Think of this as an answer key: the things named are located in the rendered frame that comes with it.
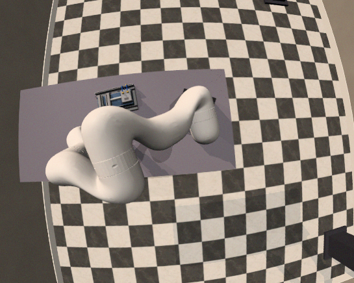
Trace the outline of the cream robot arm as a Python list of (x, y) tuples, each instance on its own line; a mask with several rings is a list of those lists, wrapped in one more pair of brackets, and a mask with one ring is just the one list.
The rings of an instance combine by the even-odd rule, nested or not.
[(45, 174), (54, 185), (75, 186), (107, 203), (128, 204), (145, 188), (133, 140), (161, 151), (181, 141), (189, 130), (203, 145), (220, 134), (214, 102), (204, 86), (186, 90), (173, 109), (150, 119), (122, 107), (102, 106), (70, 131), (69, 148), (48, 161)]

